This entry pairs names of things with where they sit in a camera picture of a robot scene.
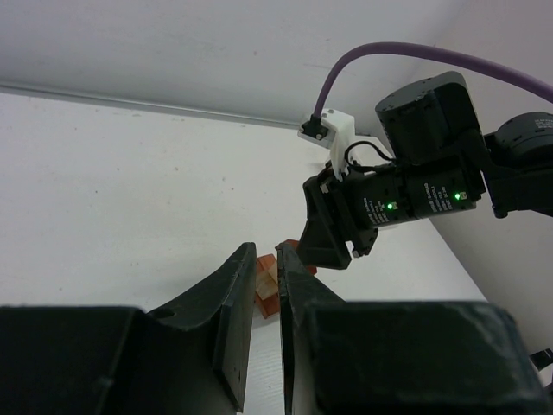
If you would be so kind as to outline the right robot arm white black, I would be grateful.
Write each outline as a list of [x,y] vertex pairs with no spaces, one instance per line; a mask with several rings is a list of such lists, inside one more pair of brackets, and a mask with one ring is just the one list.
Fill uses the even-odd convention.
[[363,164],[354,119],[326,109],[299,131],[326,145],[328,162],[303,186],[305,265],[346,269],[383,227],[474,209],[489,195],[495,217],[552,213],[552,117],[527,112],[483,134],[461,74],[411,83],[376,106],[391,154]]

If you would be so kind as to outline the light wood rectangular block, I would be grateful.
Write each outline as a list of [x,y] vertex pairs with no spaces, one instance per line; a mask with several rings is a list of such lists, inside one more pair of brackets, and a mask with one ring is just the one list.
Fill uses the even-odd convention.
[[256,293],[262,301],[278,293],[277,276],[273,271],[261,271],[257,274]]

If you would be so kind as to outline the red-brown rectangular block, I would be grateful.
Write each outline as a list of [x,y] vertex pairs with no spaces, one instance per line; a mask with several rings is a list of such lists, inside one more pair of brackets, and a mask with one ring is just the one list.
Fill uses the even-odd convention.
[[[277,276],[277,259],[273,254],[263,255],[257,258],[257,274],[261,271],[273,271]],[[278,293],[264,301],[262,301],[256,293],[255,302],[265,319],[274,316],[280,311]]]

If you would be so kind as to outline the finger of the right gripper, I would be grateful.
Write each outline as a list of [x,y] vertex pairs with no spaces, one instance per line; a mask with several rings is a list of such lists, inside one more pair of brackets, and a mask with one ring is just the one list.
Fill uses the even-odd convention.
[[307,220],[296,251],[305,265],[318,268],[345,270],[351,263],[346,242],[334,223],[319,217]]

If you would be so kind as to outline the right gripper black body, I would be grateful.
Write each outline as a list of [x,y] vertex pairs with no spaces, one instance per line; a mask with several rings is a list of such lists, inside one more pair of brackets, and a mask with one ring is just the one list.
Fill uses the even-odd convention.
[[374,227],[363,227],[355,222],[353,210],[348,206],[339,182],[327,166],[318,175],[303,183],[306,198],[307,220],[319,217],[332,221],[346,242],[351,258],[368,255],[378,237]]

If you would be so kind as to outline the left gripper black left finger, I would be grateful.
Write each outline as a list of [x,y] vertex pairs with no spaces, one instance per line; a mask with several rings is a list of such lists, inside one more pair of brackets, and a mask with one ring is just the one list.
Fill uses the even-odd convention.
[[257,250],[241,245],[164,305],[4,306],[4,414],[236,414]]

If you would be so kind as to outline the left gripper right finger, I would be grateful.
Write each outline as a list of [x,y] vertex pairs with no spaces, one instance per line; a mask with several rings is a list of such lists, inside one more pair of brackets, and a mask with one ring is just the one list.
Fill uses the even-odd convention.
[[277,248],[288,414],[545,414],[513,318],[476,301],[348,302]]

